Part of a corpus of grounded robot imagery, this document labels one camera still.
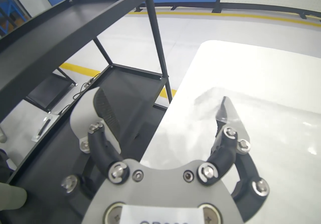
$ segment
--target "yellow floor line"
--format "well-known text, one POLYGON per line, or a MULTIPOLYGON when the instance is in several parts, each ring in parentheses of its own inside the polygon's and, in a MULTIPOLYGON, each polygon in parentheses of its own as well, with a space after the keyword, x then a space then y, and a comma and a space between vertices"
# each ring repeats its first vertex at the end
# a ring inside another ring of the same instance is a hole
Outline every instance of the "yellow floor line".
MULTIPOLYGON (((100 73, 100 71, 98 71, 98 70, 91 69, 91 68, 85 68, 85 67, 82 67, 82 66, 77 66, 77 65, 70 64, 70 63, 67 63, 67 62, 63 63, 60 66, 60 68, 71 70, 71 71, 74 71, 74 72, 77 72, 77 73, 80 73, 82 75, 86 75, 86 76, 89 76, 89 77, 95 77, 97 74, 100 73)), ((175 93, 176 93, 176 90, 172 89, 173 97, 174 97, 175 93)), ((166 89, 163 88, 159 95, 161 97, 167 98, 166 89)))
MULTIPOLYGON (((128 14, 147 14, 147 12, 129 12, 128 14)), ((321 23, 314 23, 308 21, 295 20, 290 18, 273 17, 266 15, 256 15, 256 14, 242 14, 242 13, 211 13, 211 12, 156 12, 156 14, 168 14, 168 15, 198 15, 198 16, 220 16, 220 17, 243 17, 243 18, 256 18, 256 19, 266 19, 282 22, 290 22, 304 25, 311 25, 315 27, 321 27, 321 23)))
POLYGON ((98 70, 91 69, 91 68, 85 68, 85 67, 82 67, 82 66, 77 66, 77 65, 70 64, 70 63, 67 63, 67 62, 63 63, 60 66, 60 68, 71 70, 71 71, 74 71, 74 72, 77 72, 77 73, 80 73, 82 75, 86 75, 86 76, 89 76, 89 77, 95 77, 97 74, 100 73, 100 71, 98 71, 98 70))

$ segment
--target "black metal shelf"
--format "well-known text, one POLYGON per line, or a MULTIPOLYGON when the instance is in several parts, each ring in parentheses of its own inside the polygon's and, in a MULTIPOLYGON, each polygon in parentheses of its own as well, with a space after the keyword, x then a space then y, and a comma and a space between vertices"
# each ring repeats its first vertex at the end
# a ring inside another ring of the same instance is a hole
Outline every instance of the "black metal shelf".
POLYGON ((65 0, 2 38, 0 121, 57 67, 143 1, 65 0))
MULTIPOLYGON (((166 111, 166 107, 154 105, 164 84, 161 74, 112 65, 85 90, 98 86, 104 89, 121 126, 124 158, 140 161, 145 153, 166 111)), ((2 211, 0 217, 4 220, 12 224, 66 223, 67 219, 69 223, 81 223, 82 217, 65 202, 61 180, 72 173, 89 173, 99 187, 104 178, 90 161, 90 155, 79 149, 78 138, 69 124, 79 98, 39 140, 11 177, 10 184, 23 187, 32 195, 22 208, 2 211)))
MULTIPOLYGON (((104 90, 120 124, 121 155, 140 160, 166 110, 154 105, 164 85, 169 102, 172 100, 153 0, 65 0, 1 39, 0 121, 54 69, 91 40, 109 66, 85 91, 98 86, 104 90), (143 1, 162 74, 112 63, 97 39, 98 34, 143 1)), ((11 185, 25 188, 28 199, 20 209, 1 211, 3 224, 81 222, 81 216, 68 207, 60 184, 64 177, 88 168, 91 160, 90 155, 80 150, 79 140, 69 124, 71 112, 82 94, 47 130, 8 180, 11 185)), ((97 177, 90 177, 99 186, 102 175, 92 167, 90 171, 97 177)))

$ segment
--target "white sticker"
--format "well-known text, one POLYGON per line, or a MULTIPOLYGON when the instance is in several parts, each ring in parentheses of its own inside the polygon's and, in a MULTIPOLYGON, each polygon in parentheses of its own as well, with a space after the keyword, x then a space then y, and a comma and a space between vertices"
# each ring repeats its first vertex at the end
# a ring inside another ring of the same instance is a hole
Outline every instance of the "white sticker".
POLYGON ((169 208, 123 205, 119 224, 201 224, 200 208, 169 208))

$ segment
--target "black cable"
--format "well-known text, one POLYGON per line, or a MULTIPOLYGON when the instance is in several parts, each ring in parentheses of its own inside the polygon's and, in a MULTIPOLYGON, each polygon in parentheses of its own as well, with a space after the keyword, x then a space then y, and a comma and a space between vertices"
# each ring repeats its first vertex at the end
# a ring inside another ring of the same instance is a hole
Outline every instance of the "black cable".
MULTIPOLYGON (((72 98, 73 98, 74 100, 76 100, 76 99, 79 97, 79 95, 81 95, 81 93, 85 91, 85 90, 83 90, 84 86, 85 86, 86 84, 87 84, 87 85, 91 84, 92 81, 93 81, 99 74, 100 74, 100 73, 96 74, 96 75, 95 75, 94 77, 92 77, 88 82, 85 82, 83 85, 81 85, 80 92, 77 92, 72 98)), ((70 105, 71 105, 71 104, 66 105, 66 106, 58 113, 58 115, 61 115, 61 114, 63 113, 63 111, 64 111, 68 106, 70 106, 70 105)))
POLYGON ((70 104, 69 104, 69 105, 66 105, 66 106, 58 113, 58 115, 61 115, 62 112, 63 112, 68 106, 70 106, 70 104))

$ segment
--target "white table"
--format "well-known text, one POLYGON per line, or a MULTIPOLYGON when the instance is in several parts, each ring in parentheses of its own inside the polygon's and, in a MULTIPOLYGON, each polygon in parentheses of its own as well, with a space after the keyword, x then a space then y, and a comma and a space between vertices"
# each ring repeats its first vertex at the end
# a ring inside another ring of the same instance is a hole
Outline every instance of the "white table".
MULTIPOLYGON (((219 100, 231 98, 250 155, 271 193, 249 223, 320 223, 321 60, 223 41, 204 42, 141 163, 155 169, 206 160, 219 100)), ((238 175, 223 178, 230 192, 238 175)))

